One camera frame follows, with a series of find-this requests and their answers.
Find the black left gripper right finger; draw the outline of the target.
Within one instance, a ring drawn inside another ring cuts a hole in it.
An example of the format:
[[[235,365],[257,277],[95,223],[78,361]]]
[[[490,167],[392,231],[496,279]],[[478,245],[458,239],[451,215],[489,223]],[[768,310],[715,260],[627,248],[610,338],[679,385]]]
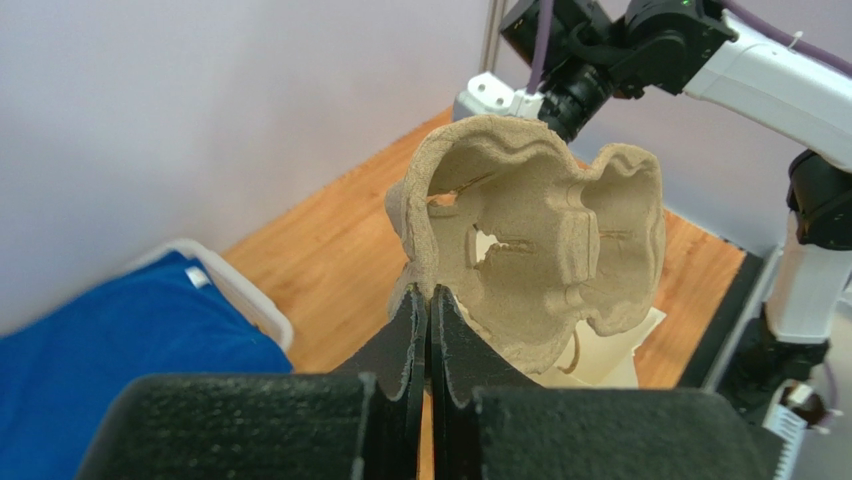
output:
[[[439,479],[771,479],[783,449],[723,397],[695,389],[547,389],[431,300]]]

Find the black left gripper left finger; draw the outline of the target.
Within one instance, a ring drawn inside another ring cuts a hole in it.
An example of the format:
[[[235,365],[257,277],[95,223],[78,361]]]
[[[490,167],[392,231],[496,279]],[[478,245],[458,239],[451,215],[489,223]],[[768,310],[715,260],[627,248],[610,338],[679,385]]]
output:
[[[413,479],[426,301],[407,286],[392,319],[326,374],[161,374],[110,405],[81,479]]]

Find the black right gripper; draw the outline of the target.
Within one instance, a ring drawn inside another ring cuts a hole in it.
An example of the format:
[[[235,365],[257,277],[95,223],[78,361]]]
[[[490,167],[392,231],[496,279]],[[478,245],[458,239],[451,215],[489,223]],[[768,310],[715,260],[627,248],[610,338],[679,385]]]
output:
[[[593,65],[563,66],[542,84],[544,100],[538,119],[565,143],[571,143],[615,90],[608,74]]]

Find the kraft paper takeout bag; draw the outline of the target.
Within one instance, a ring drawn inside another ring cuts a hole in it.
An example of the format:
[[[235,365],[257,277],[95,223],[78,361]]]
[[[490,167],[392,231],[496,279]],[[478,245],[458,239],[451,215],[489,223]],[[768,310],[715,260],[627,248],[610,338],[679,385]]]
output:
[[[638,389],[636,350],[666,316],[652,308],[637,327],[609,337],[598,336],[586,322],[581,322],[556,363],[545,372],[528,377],[546,388]]]

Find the pulp cardboard cup carrier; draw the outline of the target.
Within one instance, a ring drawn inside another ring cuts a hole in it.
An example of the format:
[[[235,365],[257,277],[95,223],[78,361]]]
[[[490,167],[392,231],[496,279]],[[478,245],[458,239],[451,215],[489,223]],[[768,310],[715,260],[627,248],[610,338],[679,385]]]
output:
[[[576,326],[625,333],[665,254],[658,158],[604,146],[588,164],[537,120],[477,115],[433,130],[384,199],[407,261],[392,293],[445,286],[515,368],[553,367]]]

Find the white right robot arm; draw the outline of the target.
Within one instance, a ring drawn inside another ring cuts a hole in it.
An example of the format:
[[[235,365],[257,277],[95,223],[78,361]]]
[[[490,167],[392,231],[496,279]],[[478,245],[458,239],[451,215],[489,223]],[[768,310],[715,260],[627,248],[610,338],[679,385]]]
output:
[[[543,94],[539,118],[573,141],[612,98],[649,87],[719,105],[802,147],[791,162],[787,234],[767,288],[748,297],[703,385],[746,419],[791,406],[829,348],[851,281],[851,67],[733,1],[520,1],[501,36]]]

